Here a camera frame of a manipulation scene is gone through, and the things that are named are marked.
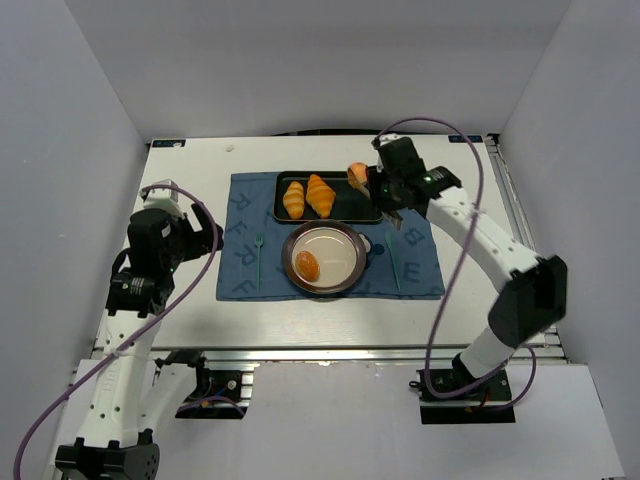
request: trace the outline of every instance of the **fork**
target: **fork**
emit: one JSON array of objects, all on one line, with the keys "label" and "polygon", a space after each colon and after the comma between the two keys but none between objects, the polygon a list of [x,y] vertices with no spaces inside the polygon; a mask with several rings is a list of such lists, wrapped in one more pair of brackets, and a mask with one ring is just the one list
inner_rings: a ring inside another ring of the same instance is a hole
[{"label": "fork", "polygon": [[256,284],[258,285],[257,290],[260,291],[260,250],[262,250],[262,246],[264,245],[264,236],[261,233],[256,235],[254,243],[256,244],[256,248],[258,249],[258,271],[256,272]]}]

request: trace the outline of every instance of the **green knife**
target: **green knife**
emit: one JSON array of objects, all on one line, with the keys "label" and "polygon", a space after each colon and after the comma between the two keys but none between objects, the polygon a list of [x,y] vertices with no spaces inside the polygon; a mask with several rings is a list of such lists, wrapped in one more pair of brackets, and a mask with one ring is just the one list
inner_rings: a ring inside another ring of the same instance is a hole
[{"label": "green knife", "polygon": [[396,253],[393,250],[393,237],[391,236],[391,230],[387,230],[387,233],[384,234],[384,239],[387,242],[387,248],[389,249],[389,255],[391,256],[391,264],[393,265],[393,276],[396,277],[396,286],[398,287],[398,292],[400,292],[400,277],[398,276]]}]

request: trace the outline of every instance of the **white wall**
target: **white wall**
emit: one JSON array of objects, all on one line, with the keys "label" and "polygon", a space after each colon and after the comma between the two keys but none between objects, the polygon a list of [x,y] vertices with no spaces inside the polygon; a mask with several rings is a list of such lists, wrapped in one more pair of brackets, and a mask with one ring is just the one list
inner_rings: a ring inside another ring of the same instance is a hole
[{"label": "white wall", "polygon": [[545,253],[569,264],[563,345],[640,478],[640,3],[575,0],[502,135]]},{"label": "white wall", "polygon": [[[91,351],[144,146],[62,0],[0,15],[0,475]],[[57,416],[36,434],[40,478]]]},{"label": "white wall", "polygon": [[420,113],[502,131],[570,3],[66,1],[145,140]]}]

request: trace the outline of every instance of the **white panel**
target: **white panel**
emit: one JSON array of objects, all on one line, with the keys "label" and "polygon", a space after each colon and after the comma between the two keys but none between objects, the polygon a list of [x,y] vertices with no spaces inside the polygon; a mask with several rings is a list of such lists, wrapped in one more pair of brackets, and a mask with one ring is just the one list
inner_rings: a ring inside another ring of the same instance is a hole
[{"label": "white panel", "polygon": [[576,1],[505,129],[538,245],[569,266],[563,345],[588,362],[625,471],[640,478],[640,3]]},{"label": "white panel", "polygon": [[376,128],[418,113],[501,131],[569,0],[67,4],[149,140]]},{"label": "white panel", "polygon": [[[79,379],[84,376],[92,367],[95,367],[98,360],[81,360],[78,365],[78,371],[75,379]],[[147,364],[147,368],[144,372],[144,380],[142,381],[142,395],[141,398],[145,399],[145,395],[151,390],[154,379],[156,378],[156,365],[153,362]],[[81,386],[76,392],[71,395],[71,398],[64,406],[65,413],[62,416],[62,420],[58,426],[58,431],[53,442],[53,448],[49,457],[49,463],[55,465],[55,454],[58,445],[71,445],[76,441],[78,431],[82,427],[88,407],[91,405],[91,399],[96,388],[97,377],[93,377],[88,380],[83,386]]]},{"label": "white panel", "polygon": [[[88,362],[81,364],[86,370]],[[529,367],[508,367],[520,389]],[[415,366],[265,364],[241,420],[174,420],[158,480],[599,480],[622,475],[589,370],[547,366],[508,425],[421,425]],[[69,432],[90,397],[73,399]],[[73,441],[73,433],[60,441]]]},{"label": "white panel", "polygon": [[[91,351],[143,165],[140,137],[62,0],[9,4],[0,15],[3,478],[28,426]],[[40,478],[54,427],[36,434],[24,479]]]}]

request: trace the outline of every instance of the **croissant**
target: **croissant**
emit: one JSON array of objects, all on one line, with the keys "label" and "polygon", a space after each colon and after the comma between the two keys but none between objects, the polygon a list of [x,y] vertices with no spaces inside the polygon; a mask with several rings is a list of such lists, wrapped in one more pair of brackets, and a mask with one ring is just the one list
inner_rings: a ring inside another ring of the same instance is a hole
[{"label": "croissant", "polygon": [[293,220],[298,220],[304,213],[304,189],[299,182],[291,182],[282,197],[284,208]]},{"label": "croissant", "polygon": [[333,202],[336,199],[336,192],[324,183],[318,175],[311,175],[307,184],[307,203],[320,216],[327,218],[331,213]]}]

